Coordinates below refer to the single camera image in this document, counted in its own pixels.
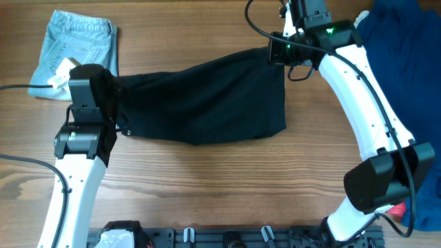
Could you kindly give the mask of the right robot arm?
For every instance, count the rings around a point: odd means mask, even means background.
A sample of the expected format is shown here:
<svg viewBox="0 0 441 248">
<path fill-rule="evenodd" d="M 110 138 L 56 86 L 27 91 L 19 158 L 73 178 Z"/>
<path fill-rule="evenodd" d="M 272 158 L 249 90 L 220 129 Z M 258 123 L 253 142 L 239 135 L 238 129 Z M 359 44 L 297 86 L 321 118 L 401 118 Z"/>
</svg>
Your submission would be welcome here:
<svg viewBox="0 0 441 248">
<path fill-rule="evenodd" d="M 309 63 L 337 96 L 353 129 L 361 163 L 345 174 L 345 199 L 308 239 L 318 247 L 344 247 L 366 236 L 369 226 L 416 194 L 435 152 L 417 143 L 383 94 L 355 25 L 332 21 L 323 1 L 284 1 L 282 32 L 269 35 L 269 60 L 294 68 Z"/>
</svg>

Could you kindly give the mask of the black shorts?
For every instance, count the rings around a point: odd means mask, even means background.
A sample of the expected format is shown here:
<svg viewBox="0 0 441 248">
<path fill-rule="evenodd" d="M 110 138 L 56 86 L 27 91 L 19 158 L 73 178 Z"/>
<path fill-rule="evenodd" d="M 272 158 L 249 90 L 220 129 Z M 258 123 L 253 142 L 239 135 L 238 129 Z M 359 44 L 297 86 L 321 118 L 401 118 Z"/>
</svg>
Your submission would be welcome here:
<svg viewBox="0 0 441 248">
<path fill-rule="evenodd" d="M 119 77 L 116 124 L 125 136 L 191 145 L 267 138 L 286 129 L 285 69 L 265 48 L 178 72 Z"/>
</svg>

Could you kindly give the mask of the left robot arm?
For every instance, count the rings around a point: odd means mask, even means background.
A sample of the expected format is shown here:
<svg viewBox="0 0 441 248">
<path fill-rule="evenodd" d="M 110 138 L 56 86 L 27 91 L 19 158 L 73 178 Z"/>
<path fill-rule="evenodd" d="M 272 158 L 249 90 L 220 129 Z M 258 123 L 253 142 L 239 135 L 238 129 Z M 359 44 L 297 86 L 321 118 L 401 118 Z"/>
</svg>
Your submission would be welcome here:
<svg viewBox="0 0 441 248">
<path fill-rule="evenodd" d="M 68 81 L 72 106 L 54 139 L 52 198 L 39 247 L 85 247 L 99 185 L 117 140 L 119 109 L 127 89 L 99 64 L 79 65 Z"/>
</svg>

